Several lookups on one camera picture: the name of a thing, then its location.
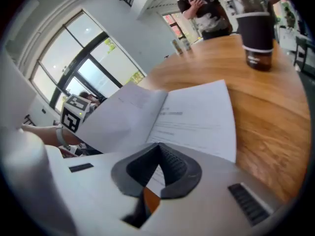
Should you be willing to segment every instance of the paper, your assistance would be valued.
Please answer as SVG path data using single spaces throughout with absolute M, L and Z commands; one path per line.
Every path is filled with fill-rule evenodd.
M 225 82 L 169 92 L 147 142 L 172 143 L 235 163 L 235 124 Z
M 158 197 L 161 197 L 161 190 L 165 188 L 165 179 L 160 165 L 158 165 L 146 187 Z
M 128 83 L 86 119 L 76 136 L 102 153 L 144 144 L 166 96 Z

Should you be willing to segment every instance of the black slot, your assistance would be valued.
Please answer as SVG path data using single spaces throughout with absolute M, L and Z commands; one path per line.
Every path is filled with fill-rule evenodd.
M 252 226 L 257 225 L 269 217 L 267 211 L 240 183 L 229 186 L 228 190 L 231 192 Z
M 74 173 L 74 172 L 86 170 L 86 169 L 92 168 L 92 167 L 94 167 L 92 164 L 86 163 L 86 164 L 81 164 L 81 165 L 78 165 L 78 166 L 69 167 L 69 169 L 70 169 L 70 171 L 72 173 Z

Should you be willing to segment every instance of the chair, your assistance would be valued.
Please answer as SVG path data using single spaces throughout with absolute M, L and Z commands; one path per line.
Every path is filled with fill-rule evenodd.
M 293 65 L 298 64 L 301 73 L 315 78 L 315 59 L 307 59 L 309 48 L 315 53 L 315 45 L 312 42 L 296 37 L 296 51 Z

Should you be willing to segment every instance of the white object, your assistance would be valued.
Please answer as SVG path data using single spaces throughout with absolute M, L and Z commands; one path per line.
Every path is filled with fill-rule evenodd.
M 169 93 L 128 83 L 76 135 L 103 152 L 168 142 L 235 162 L 236 133 L 224 80 Z
M 0 127 L 20 128 L 36 97 L 36 91 L 5 50 L 0 53 L 0 64 Z
M 75 134 L 83 123 L 86 114 L 90 111 L 91 101 L 77 96 L 70 95 L 63 104 L 60 115 L 60 123 L 71 133 Z

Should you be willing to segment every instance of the wooden tabletop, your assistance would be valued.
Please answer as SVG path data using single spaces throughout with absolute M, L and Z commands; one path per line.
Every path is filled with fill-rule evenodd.
M 172 91 L 224 79 L 237 136 L 236 164 L 265 183 L 284 202 L 303 182 L 311 146 L 310 113 L 300 78 L 274 42 L 272 68 L 247 66 L 239 35 L 192 45 L 167 58 L 139 84 Z M 151 211 L 159 198 L 145 189 Z

